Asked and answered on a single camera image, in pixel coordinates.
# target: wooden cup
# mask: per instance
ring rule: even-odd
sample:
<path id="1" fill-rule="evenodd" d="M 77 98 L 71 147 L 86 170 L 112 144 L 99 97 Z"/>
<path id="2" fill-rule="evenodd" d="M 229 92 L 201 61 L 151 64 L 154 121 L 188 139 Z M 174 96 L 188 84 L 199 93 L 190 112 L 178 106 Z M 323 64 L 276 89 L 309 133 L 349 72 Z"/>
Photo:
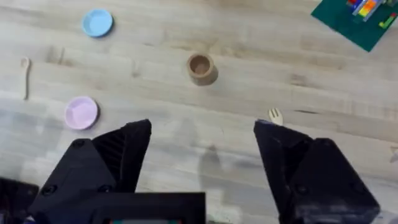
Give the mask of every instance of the wooden cup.
<path id="1" fill-rule="evenodd" d="M 187 62 L 187 69 L 192 81 L 199 86 L 210 85 L 218 78 L 217 68 L 207 54 L 194 54 Z"/>

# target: screw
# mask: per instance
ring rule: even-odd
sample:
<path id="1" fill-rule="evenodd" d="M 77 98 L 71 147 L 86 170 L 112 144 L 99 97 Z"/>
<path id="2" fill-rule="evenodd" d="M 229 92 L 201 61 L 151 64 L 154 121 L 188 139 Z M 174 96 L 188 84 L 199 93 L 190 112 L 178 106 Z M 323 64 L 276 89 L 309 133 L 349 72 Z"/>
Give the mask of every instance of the screw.
<path id="1" fill-rule="evenodd" d="M 299 193 L 300 195 L 306 195 L 309 193 L 309 189 L 304 185 L 296 184 L 295 188 L 296 192 Z"/>
<path id="2" fill-rule="evenodd" d="M 74 140 L 74 141 L 72 142 L 72 147 L 74 147 L 74 148 L 80 148 L 80 147 L 82 147 L 84 144 L 85 144 L 85 141 L 84 141 L 84 140 L 82 140 L 82 139 L 77 139 L 77 140 Z"/>
<path id="3" fill-rule="evenodd" d="M 110 185 L 102 185 L 101 187 L 98 188 L 98 192 L 108 193 L 110 191 L 112 191 L 112 186 Z"/>
<path id="4" fill-rule="evenodd" d="M 365 194 L 365 192 L 366 192 L 366 190 L 362 184 L 352 183 L 352 184 L 350 184 L 350 186 L 351 186 L 351 189 L 353 189 L 355 192 L 357 192 L 359 194 Z"/>
<path id="5" fill-rule="evenodd" d="M 43 196 L 50 196 L 57 190 L 57 188 L 58 187 L 56 185 L 49 185 L 49 186 L 43 187 L 42 195 Z"/>

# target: black device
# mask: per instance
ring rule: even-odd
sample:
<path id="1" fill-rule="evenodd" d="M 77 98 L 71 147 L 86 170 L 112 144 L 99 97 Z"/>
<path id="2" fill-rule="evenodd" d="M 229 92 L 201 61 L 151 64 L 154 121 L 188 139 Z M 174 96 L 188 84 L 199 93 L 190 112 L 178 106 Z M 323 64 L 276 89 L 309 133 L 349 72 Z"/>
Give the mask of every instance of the black device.
<path id="1" fill-rule="evenodd" d="M 312 139 L 263 120 L 256 121 L 254 133 L 280 223 L 371 223 L 379 213 L 332 140 Z M 74 140 L 29 207 L 36 223 L 204 224 L 204 192 L 135 192 L 150 134 L 151 123 L 142 120 L 92 140 Z"/>

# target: small fork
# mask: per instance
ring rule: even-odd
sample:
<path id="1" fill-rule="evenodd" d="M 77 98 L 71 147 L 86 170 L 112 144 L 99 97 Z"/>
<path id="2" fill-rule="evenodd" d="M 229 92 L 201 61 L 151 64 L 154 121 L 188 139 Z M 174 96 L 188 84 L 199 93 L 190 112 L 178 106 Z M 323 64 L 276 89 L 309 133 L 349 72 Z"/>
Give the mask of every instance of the small fork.
<path id="1" fill-rule="evenodd" d="M 282 116 L 282 113 L 279 111 L 278 108 L 273 108 L 268 111 L 269 118 L 271 119 L 271 122 L 274 124 L 278 124 L 280 126 L 284 125 L 284 117 Z"/>

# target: blue plate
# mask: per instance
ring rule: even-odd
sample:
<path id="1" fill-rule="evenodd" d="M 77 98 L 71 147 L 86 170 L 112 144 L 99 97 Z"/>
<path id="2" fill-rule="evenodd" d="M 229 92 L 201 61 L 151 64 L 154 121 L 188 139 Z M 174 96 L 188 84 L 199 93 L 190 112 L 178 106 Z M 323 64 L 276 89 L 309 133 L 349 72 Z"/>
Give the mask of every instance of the blue plate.
<path id="1" fill-rule="evenodd" d="M 83 18 L 83 31 L 90 37 L 107 34 L 113 25 L 112 15 L 104 9 L 94 9 Z"/>

